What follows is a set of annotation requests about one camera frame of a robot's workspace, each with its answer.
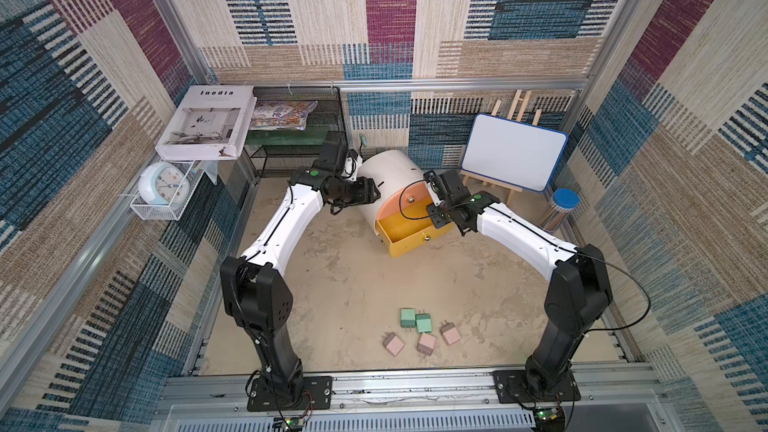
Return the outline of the yellow drawer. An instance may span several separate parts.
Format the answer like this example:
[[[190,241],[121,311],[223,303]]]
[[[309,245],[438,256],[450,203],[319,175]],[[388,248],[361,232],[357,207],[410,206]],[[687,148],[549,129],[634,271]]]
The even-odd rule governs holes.
[[[392,258],[436,241],[451,231],[451,225],[437,228],[430,219],[412,221],[396,213],[376,221],[375,230]]]

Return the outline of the pink top drawer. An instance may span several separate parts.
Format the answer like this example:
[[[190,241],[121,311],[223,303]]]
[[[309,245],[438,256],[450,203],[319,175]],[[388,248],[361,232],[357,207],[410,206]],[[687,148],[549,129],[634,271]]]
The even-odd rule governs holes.
[[[398,191],[388,198],[379,208],[376,219],[382,221],[392,215],[401,216],[403,211],[407,216],[416,218],[425,215],[425,203],[431,203],[432,198],[423,183],[409,187],[407,191]]]

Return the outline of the white round drawer cabinet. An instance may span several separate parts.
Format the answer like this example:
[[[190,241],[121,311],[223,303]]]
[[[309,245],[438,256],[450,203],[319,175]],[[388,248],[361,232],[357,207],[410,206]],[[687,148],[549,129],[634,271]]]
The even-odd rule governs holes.
[[[359,207],[374,229],[379,217],[384,217],[383,210],[392,197],[397,201],[403,188],[423,178],[423,171],[404,152],[387,150],[364,160],[357,168],[357,176],[371,178],[380,193],[377,201]]]

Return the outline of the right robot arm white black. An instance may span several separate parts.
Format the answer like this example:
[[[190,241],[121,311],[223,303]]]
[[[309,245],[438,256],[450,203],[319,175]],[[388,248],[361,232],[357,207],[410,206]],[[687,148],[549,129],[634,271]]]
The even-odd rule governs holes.
[[[499,400],[524,403],[578,400],[572,359],[585,335],[613,301],[602,252],[558,239],[515,214],[494,195],[473,193],[459,173],[423,174],[434,204],[427,217],[442,227],[453,223],[488,237],[518,255],[548,283],[544,300],[547,324],[522,372],[499,376]]]

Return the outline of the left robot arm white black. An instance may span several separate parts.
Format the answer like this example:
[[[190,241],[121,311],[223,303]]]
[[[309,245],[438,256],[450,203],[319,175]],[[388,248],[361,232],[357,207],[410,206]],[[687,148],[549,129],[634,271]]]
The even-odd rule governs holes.
[[[284,199],[267,226],[239,257],[220,267],[225,312],[244,330],[261,361],[246,383],[250,412],[309,409],[312,388],[293,350],[287,322],[293,294],[285,267],[307,226],[329,205],[334,212],[368,205],[381,197],[375,181],[313,167],[291,176]]]

